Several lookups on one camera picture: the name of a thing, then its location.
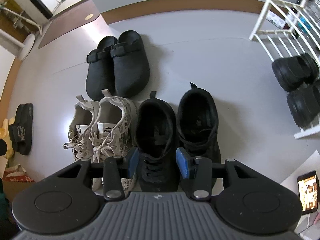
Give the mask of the black rubber shoe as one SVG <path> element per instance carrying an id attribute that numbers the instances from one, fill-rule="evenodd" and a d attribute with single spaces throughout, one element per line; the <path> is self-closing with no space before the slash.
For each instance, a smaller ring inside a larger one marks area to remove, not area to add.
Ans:
<path id="1" fill-rule="evenodd" d="M 276 59 L 272 70 L 286 92 L 297 90 L 304 83 L 312 84 L 319 75 L 319 66 L 308 53 Z"/>
<path id="2" fill-rule="evenodd" d="M 291 115 L 300 128 L 307 127 L 319 114 L 319 81 L 314 84 L 290 92 L 287 104 Z"/>

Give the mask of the smartphone with lit screen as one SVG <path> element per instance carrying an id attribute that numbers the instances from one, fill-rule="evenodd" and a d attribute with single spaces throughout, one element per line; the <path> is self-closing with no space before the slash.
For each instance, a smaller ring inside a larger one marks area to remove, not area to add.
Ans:
<path id="1" fill-rule="evenodd" d="M 302 204 L 302 215 L 316 212 L 318 209 L 318 177 L 311 171 L 297 178 L 298 196 Z"/>

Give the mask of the brown door mat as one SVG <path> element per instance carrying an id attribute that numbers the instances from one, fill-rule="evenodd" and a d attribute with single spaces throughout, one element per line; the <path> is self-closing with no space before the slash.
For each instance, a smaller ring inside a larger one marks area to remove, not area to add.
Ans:
<path id="1" fill-rule="evenodd" d="M 100 15 L 91 0 L 87 0 L 57 16 L 50 23 L 38 49 L 43 48 L 55 39 L 87 23 L 95 21 Z"/>

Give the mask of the black rubber shoe right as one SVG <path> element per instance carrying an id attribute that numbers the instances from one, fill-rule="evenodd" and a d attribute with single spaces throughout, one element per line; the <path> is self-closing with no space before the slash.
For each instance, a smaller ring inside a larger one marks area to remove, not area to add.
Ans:
<path id="1" fill-rule="evenodd" d="M 319 81 L 314 84 L 290 92 L 287 104 L 291 115 L 300 128 L 307 127 L 319 114 Z"/>

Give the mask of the black clog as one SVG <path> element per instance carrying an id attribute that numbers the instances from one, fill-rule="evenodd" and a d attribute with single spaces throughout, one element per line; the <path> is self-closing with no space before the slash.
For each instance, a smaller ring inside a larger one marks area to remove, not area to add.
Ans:
<path id="1" fill-rule="evenodd" d="M 123 32 L 118 43 L 112 46 L 111 57 L 117 96 L 132 98 L 139 94 L 150 78 L 150 65 L 140 34 L 134 30 Z"/>
<path id="2" fill-rule="evenodd" d="M 88 63 L 86 92 L 94 101 L 100 101 L 104 97 L 102 90 L 108 89 L 112 95 L 115 93 L 111 49 L 117 42 L 114 36 L 106 36 L 99 42 L 97 48 L 86 56 Z"/>

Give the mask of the beige patterned sneaker right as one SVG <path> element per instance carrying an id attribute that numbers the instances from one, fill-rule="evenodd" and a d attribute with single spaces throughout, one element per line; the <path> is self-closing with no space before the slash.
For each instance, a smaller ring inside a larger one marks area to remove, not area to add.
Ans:
<path id="1" fill-rule="evenodd" d="M 135 144 L 135 104 L 111 95 L 107 89 L 101 92 L 104 97 L 99 101 L 99 111 L 89 133 L 93 163 L 102 163 L 108 157 L 124 157 Z"/>

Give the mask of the black rubber shoe left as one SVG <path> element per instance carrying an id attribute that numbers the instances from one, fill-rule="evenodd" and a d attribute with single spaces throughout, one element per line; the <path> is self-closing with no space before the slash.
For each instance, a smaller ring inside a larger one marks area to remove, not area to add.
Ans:
<path id="1" fill-rule="evenodd" d="M 286 92 L 297 90 L 304 83 L 312 84 L 319 75 L 319 66 L 308 53 L 276 59 L 272 70 Z"/>

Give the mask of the black sneaker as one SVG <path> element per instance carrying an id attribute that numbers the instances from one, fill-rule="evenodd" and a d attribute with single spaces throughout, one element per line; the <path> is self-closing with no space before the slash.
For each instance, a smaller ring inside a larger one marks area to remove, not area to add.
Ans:
<path id="1" fill-rule="evenodd" d="M 139 107 L 136 134 L 139 151 L 137 168 L 142 191 L 174 192 L 180 183 L 176 163 L 178 143 L 176 115 L 156 92 Z"/>
<path id="2" fill-rule="evenodd" d="M 219 117 L 212 95 L 191 83 L 180 100 L 177 111 L 177 131 L 180 146 L 192 156 L 221 162 L 217 141 Z"/>

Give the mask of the yellow slipper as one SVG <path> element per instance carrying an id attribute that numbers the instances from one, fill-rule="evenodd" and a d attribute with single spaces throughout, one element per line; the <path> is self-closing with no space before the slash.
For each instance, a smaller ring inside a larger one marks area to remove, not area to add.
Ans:
<path id="1" fill-rule="evenodd" d="M 12 158 L 14 155 L 14 149 L 12 148 L 12 140 L 9 135 L 9 125 L 12 125 L 15 121 L 15 118 L 4 119 L 2 127 L 0 128 L 0 154 L 6 159 Z"/>

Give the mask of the red white tote bag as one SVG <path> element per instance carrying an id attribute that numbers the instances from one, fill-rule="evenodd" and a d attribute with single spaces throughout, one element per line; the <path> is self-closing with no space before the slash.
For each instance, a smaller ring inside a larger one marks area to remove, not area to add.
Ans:
<path id="1" fill-rule="evenodd" d="M 2 183 L 6 198 L 12 203 L 16 195 L 33 185 L 35 180 L 30 178 L 25 168 L 18 164 L 4 169 Z"/>

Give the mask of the beige sneaker left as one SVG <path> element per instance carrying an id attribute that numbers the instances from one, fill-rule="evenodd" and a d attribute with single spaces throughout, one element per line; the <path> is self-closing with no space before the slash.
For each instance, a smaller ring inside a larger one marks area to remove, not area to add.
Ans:
<path id="1" fill-rule="evenodd" d="M 76 96 L 78 102 L 74 106 L 74 116 L 69 126 L 68 142 L 63 149 L 71 149 L 74 161 L 81 159 L 93 161 L 93 145 L 89 138 L 98 112 L 99 102 L 85 100 L 83 96 Z"/>

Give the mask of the black Bear slipper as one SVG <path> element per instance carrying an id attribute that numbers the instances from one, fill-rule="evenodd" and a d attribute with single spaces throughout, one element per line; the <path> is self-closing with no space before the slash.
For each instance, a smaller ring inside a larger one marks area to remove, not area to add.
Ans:
<path id="1" fill-rule="evenodd" d="M 8 126 L 12 148 L 21 155 L 31 151 L 33 138 L 33 104 L 20 104 L 17 107 L 14 123 Z"/>

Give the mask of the white shoe rack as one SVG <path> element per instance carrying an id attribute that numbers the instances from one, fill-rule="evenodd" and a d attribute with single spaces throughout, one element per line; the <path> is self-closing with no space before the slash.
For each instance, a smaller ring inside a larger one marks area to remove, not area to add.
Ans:
<path id="1" fill-rule="evenodd" d="M 260 43 L 272 63 L 308 53 L 319 66 L 319 0 L 265 0 L 249 38 Z M 310 85 L 304 83 L 297 90 Z M 309 126 L 299 129 L 296 139 L 318 134 L 319 114 Z"/>

